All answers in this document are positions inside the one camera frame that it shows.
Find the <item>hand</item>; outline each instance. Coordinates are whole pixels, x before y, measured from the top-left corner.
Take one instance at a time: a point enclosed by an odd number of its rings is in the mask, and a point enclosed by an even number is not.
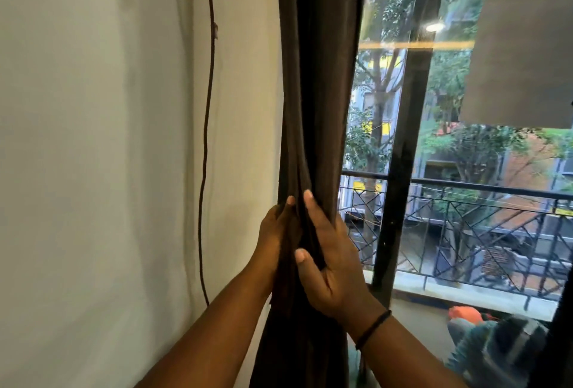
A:
[[[285,230],[294,215],[295,198],[286,199],[283,212],[277,217],[279,206],[271,207],[261,222],[258,232],[257,247],[249,262],[249,267],[261,273],[265,289],[272,289],[275,274],[278,268],[278,255]]]
[[[378,306],[378,301],[364,281],[358,249],[348,237],[342,218],[336,215],[334,228],[309,190],[304,193],[304,203],[316,228],[326,267],[320,271],[311,255],[299,248],[295,251],[298,276],[310,304],[347,327],[361,308]]]

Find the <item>blurred object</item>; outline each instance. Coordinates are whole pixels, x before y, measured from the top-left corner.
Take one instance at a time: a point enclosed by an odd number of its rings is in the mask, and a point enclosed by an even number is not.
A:
[[[451,307],[448,311],[450,319],[465,319],[473,324],[483,322],[483,317],[474,307]]]
[[[570,129],[573,0],[485,0],[460,120]]]

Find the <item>cable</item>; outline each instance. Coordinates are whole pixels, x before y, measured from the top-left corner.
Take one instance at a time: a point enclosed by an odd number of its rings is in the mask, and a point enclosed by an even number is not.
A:
[[[215,39],[217,38],[217,24],[215,23],[215,10],[213,8],[213,0],[209,0],[209,14],[211,17],[211,65],[209,68],[209,85],[207,87],[207,102],[205,104],[205,122],[203,125],[203,177],[201,179],[201,189],[199,190],[199,213],[197,224],[197,247],[199,251],[199,278],[201,280],[201,288],[203,289],[203,296],[205,304],[209,306],[209,298],[207,297],[207,290],[205,289],[205,278],[203,275],[203,246],[201,239],[201,222],[203,219],[203,197],[205,192],[205,182],[207,180],[207,129],[209,127],[209,110],[211,108],[211,92],[213,87],[213,72],[215,70]]]

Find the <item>orange object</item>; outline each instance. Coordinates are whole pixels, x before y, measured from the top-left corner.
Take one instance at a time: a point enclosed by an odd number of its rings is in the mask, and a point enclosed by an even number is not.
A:
[[[466,319],[473,324],[480,324],[483,322],[481,313],[474,307],[451,307],[448,315],[450,319]]]

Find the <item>balcony railing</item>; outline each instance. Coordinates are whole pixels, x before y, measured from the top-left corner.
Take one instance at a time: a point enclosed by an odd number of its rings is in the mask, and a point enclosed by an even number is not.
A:
[[[339,211],[372,270],[384,175],[344,171]],[[460,287],[469,284],[558,300],[573,262],[573,195],[414,178],[397,270]]]

